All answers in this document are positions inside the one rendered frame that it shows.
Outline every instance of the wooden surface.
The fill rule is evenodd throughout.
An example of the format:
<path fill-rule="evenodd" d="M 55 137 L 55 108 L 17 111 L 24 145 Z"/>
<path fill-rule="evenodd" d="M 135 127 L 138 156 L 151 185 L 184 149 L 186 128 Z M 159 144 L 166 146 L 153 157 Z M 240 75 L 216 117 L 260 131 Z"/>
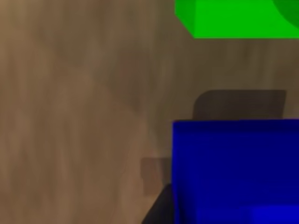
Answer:
<path fill-rule="evenodd" d="M 156 197 L 141 159 L 171 154 L 172 120 L 208 90 L 284 89 L 299 116 L 299 41 L 193 40 L 173 11 L 0 1 L 1 224 L 139 224 Z"/>

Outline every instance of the green block top face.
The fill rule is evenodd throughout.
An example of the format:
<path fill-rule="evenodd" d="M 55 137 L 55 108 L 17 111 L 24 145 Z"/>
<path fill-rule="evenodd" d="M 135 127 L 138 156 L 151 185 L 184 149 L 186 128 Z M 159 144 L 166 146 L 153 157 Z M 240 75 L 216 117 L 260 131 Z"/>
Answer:
<path fill-rule="evenodd" d="M 176 0 L 195 38 L 299 38 L 299 0 Z"/>

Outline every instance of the green cube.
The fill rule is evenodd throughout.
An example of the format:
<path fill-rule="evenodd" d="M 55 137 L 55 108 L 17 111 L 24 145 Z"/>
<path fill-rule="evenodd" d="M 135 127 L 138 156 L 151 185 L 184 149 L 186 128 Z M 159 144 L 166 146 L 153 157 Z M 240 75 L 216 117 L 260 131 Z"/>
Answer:
<path fill-rule="evenodd" d="M 299 38 L 299 0 L 176 0 L 194 38 Z"/>

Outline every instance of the blue box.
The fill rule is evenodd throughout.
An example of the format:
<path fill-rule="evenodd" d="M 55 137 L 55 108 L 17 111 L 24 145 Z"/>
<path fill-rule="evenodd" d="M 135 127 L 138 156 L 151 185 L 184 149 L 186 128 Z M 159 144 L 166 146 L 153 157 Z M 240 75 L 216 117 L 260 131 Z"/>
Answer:
<path fill-rule="evenodd" d="M 176 224 L 299 223 L 299 120 L 173 124 Z"/>

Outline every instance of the blue block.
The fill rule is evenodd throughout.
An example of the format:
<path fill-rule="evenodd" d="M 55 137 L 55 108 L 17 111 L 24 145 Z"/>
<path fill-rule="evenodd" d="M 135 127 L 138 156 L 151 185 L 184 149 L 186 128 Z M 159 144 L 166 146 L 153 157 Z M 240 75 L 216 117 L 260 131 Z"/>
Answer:
<path fill-rule="evenodd" d="M 177 224 L 299 223 L 299 120 L 178 121 Z"/>

